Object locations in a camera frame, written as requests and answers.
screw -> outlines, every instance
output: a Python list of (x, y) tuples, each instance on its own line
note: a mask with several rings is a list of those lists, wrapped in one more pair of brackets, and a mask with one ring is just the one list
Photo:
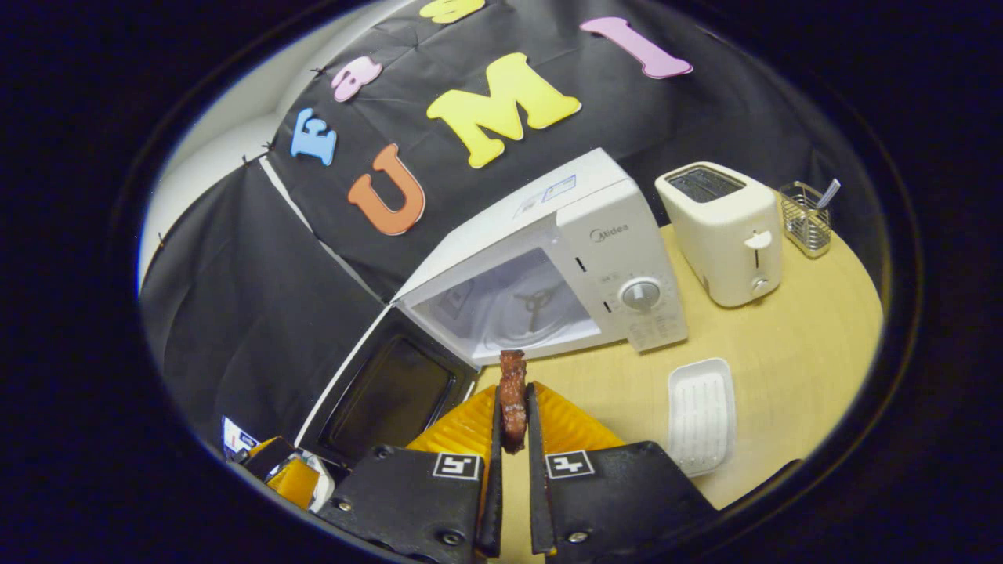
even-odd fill
[(442, 533), (439, 538), (444, 544), (449, 546), (457, 546), (463, 542), (463, 537), (457, 535), (456, 533)]

white toaster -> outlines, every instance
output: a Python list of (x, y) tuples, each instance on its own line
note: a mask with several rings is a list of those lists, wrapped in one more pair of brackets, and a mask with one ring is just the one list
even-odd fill
[(780, 216), (766, 186), (712, 163), (655, 181), (676, 239), (711, 299), (737, 306), (780, 284)]

wooden table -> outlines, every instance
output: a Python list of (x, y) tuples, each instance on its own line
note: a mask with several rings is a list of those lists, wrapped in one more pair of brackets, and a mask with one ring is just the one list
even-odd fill
[[(689, 339), (639, 354), (626, 342), (530, 360), (540, 380), (598, 418), (627, 443), (654, 441), (668, 451), (668, 377), (675, 368), (719, 356), (731, 366), (736, 432), (733, 457), (693, 480), (716, 508), (804, 458), (847, 411), (878, 346), (883, 312), (864, 266), (834, 233), (811, 260), (783, 239), (780, 286), (755, 303), (723, 308), (711, 301), (662, 228), (676, 270)], [(497, 383), (488, 366), (476, 390)], [(543, 562), (530, 550), (527, 450), (505, 456), (501, 558)]]

white plastic tray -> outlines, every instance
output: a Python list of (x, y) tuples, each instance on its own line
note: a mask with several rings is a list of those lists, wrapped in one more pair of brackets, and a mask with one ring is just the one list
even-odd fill
[(735, 393), (723, 358), (669, 375), (669, 457), (689, 477), (712, 472), (735, 447)]

piece of meat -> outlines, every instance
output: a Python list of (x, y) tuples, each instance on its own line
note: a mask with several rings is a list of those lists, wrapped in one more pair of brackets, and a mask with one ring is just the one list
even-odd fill
[(526, 443), (526, 360), (522, 350), (501, 351), (501, 446), (510, 455), (523, 450)]

